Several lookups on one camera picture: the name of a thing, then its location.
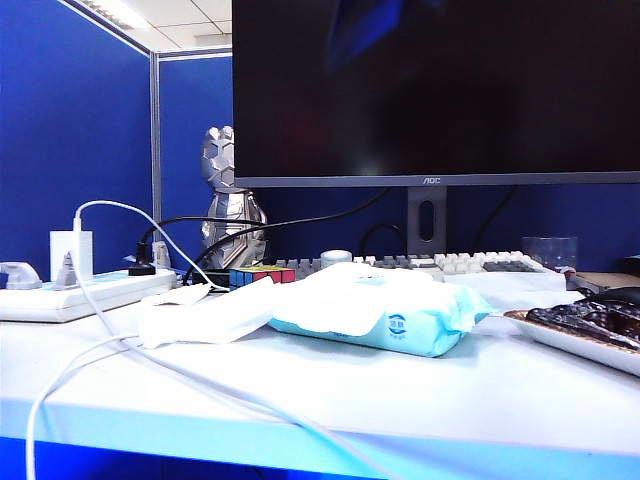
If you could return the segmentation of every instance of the ceiling light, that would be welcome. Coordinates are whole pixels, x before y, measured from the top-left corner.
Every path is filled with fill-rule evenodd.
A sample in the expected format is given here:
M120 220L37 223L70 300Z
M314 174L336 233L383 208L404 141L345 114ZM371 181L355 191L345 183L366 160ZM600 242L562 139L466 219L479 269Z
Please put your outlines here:
M122 0L81 0L82 3L124 30L149 28L151 25Z

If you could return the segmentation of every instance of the white power strip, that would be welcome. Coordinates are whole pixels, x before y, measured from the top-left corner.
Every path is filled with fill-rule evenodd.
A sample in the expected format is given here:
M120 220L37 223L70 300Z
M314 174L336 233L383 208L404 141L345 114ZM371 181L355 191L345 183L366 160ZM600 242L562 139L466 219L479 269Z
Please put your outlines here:
M148 295L175 287L176 276L159 269L155 275L130 277L126 270L94 275L87 282L89 291L103 310L134 303ZM92 315L82 290L53 290L45 283L36 290L0 290L0 320L19 322L63 323Z

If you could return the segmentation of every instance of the plate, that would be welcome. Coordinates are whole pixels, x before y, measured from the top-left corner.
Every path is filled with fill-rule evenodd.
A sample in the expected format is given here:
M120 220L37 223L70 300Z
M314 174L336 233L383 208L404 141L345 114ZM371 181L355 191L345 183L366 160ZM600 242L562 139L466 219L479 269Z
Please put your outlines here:
M515 320L518 329L533 340L640 377L640 352L527 320L526 311L504 315Z

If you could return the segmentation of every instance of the desk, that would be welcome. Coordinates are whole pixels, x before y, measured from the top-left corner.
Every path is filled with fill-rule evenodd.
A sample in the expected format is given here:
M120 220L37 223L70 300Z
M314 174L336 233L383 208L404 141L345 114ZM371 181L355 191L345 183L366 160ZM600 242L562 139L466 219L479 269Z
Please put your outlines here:
M135 331L137 308L108 314L120 331ZM96 317L1 323L0 335L0 435L14 438L24 438L28 409L45 382L75 352L107 336ZM155 354L303 413L407 478L640 472L640 378L533 343L502 317L485 319L438 359L269 327L229 345L171 345ZM36 438L371 476L298 427L212 400L125 355L92 363L55 392Z

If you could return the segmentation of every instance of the ceiling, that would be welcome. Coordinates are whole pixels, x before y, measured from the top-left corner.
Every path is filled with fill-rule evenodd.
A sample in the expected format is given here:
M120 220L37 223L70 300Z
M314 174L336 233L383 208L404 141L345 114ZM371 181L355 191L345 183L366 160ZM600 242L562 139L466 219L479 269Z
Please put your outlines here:
M82 0L92 7L91 3ZM120 0L148 28L125 28L153 51L231 44L231 0Z

